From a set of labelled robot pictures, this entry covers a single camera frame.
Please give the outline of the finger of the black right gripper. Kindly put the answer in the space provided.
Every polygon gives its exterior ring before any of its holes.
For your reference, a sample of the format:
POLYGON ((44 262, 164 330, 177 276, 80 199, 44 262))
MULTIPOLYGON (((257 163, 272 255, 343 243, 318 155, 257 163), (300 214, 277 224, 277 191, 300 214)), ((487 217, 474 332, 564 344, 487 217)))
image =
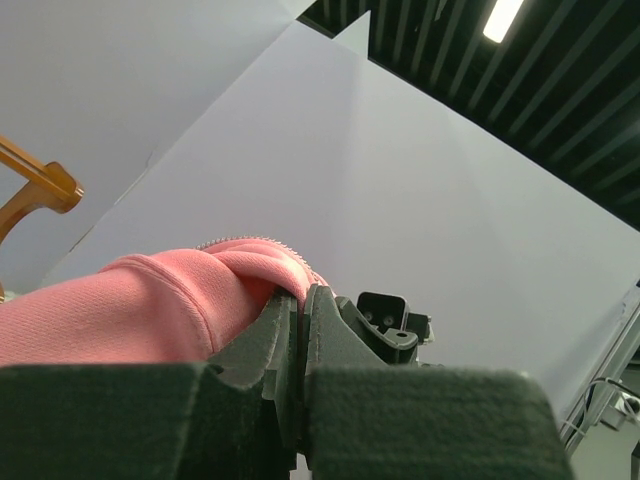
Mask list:
POLYGON ((340 361, 348 365, 416 365, 420 345, 413 339, 396 343, 386 338, 366 321, 356 303, 344 296, 336 298, 341 323, 334 351, 339 352, 340 361))

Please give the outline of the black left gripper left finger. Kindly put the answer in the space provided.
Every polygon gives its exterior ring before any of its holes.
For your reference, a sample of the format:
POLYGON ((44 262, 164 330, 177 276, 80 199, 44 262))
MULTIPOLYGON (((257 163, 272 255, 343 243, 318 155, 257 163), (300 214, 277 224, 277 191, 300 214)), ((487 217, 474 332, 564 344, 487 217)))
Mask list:
POLYGON ((286 479, 297 302, 277 292, 203 362, 1 371, 5 479, 286 479))

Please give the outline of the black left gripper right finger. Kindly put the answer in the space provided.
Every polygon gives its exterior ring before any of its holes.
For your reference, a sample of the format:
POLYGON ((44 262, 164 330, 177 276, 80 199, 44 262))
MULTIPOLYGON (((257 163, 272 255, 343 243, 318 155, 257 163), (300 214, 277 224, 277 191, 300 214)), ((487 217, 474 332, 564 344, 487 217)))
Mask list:
POLYGON ((313 286, 300 450, 316 479, 569 479, 551 406, 529 376, 380 356, 363 316, 313 286))

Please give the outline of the pink zip jacket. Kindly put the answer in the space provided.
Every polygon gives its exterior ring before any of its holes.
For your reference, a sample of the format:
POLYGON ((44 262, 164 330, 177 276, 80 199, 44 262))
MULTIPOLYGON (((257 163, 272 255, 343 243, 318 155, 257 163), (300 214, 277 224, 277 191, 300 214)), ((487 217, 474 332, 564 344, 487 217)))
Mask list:
POLYGON ((1 363, 202 361, 282 288, 305 305, 325 280, 280 242, 241 237, 121 257, 1 306, 1 363))

